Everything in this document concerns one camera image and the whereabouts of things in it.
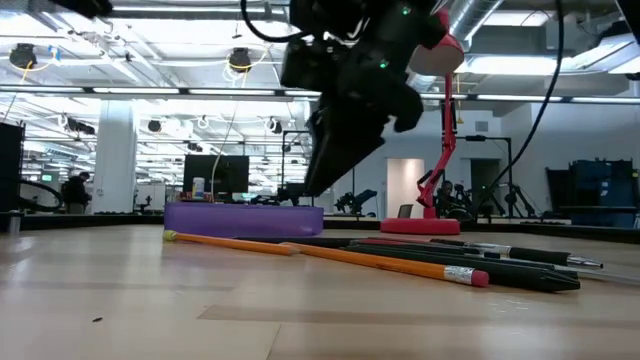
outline column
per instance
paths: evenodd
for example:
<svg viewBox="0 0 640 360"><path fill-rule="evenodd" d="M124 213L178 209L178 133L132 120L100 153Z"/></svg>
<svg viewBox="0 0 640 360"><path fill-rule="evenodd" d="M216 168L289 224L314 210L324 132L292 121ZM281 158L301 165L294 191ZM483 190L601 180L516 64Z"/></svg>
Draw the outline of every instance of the column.
<svg viewBox="0 0 640 360"><path fill-rule="evenodd" d="M102 101L92 213L133 211L138 124L131 101Z"/></svg>

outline monitor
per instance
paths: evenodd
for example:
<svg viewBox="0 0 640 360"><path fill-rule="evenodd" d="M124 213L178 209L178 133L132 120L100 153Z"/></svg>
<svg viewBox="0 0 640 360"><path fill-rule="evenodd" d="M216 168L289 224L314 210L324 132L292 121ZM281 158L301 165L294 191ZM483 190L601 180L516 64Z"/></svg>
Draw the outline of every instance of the monitor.
<svg viewBox="0 0 640 360"><path fill-rule="evenodd" d="M191 192L194 178L205 179L205 192L211 192L211 171L218 155L187 155L184 162L182 191ZM249 191L249 157L221 156L215 174L216 193Z"/></svg>

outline blue machine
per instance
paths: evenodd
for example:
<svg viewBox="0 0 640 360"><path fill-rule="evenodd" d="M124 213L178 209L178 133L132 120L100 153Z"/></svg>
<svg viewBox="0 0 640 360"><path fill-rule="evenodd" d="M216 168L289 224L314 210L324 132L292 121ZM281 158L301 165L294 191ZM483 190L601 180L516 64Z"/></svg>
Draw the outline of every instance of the blue machine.
<svg viewBox="0 0 640 360"><path fill-rule="evenodd" d="M638 213L638 172L631 161L579 160L571 164L573 224L633 228Z"/></svg>

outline ceiling light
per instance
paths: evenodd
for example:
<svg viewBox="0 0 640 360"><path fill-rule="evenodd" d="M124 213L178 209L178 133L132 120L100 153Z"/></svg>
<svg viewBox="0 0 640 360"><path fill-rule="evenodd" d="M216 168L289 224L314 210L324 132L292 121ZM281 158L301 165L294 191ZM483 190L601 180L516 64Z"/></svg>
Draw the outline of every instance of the ceiling light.
<svg viewBox="0 0 640 360"><path fill-rule="evenodd" d="M254 95L254 96L273 96L273 90L234 90L234 89L190 89L189 93L193 95Z"/></svg>
<svg viewBox="0 0 640 360"><path fill-rule="evenodd" d="M37 152L47 151L47 148L44 145L35 141L25 141L22 144L22 148L27 151L37 151Z"/></svg>
<svg viewBox="0 0 640 360"><path fill-rule="evenodd" d="M420 94L422 100L444 100L444 94Z"/></svg>
<svg viewBox="0 0 640 360"><path fill-rule="evenodd" d="M287 96L315 96L315 97L318 97L322 94L317 91L307 91L307 90L287 90L284 93Z"/></svg>
<svg viewBox="0 0 640 360"><path fill-rule="evenodd" d="M180 90L172 88L93 88L99 94L179 94Z"/></svg>
<svg viewBox="0 0 640 360"><path fill-rule="evenodd" d="M602 104L602 105L640 105L640 98L616 98L616 97L574 97L572 103L578 104Z"/></svg>
<svg viewBox="0 0 640 360"><path fill-rule="evenodd" d="M596 48L574 56L572 59L574 68L588 69L594 64L608 58L632 43L631 41L605 43L605 41L606 40L603 40L600 46Z"/></svg>
<svg viewBox="0 0 640 360"><path fill-rule="evenodd" d="M67 86L12 86L12 85L2 85L0 86L0 91L11 91L11 92L62 92L62 93L77 93L84 92L82 88L79 87L67 87Z"/></svg>
<svg viewBox="0 0 640 360"><path fill-rule="evenodd" d="M487 75L550 75L556 60L540 56L482 56L477 57L467 72Z"/></svg>
<svg viewBox="0 0 640 360"><path fill-rule="evenodd" d="M240 8L223 8L219 6L114 6L113 11L146 11L146 12L226 12L240 13ZM264 13L262 8L249 7L248 13ZM282 9L272 9L274 14L283 14Z"/></svg>
<svg viewBox="0 0 640 360"><path fill-rule="evenodd" d="M617 68L609 71L609 74L637 74L640 73L640 56L627 61Z"/></svg>
<svg viewBox="0 0 640 360"><path fill-rule="evenodd" d="M529 10L498 10L484 22L483 26L527 26L539 27L544 25L555 12Z"/></svg>
<svg viewBox="0 0 640 360"><path fill-rule="evenodd" d="M523 102L543 102L544 96L519 96L519 95L478 95L478 100L485 101L523 101ZM559 102L562 100L559 96L549 98L551 102Z"/></svg>

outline duct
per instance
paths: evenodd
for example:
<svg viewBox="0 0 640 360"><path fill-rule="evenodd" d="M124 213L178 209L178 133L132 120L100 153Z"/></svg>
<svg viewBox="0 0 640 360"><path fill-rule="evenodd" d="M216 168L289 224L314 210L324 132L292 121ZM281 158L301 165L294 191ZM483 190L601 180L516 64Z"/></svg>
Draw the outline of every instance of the duct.
<svg viewBox="0 0 640 360"><path fill-rule="evenodd" d="M451 35L462 44L464 51L471 48L471 38L504 0L456 0L449 10Z"/></svg>

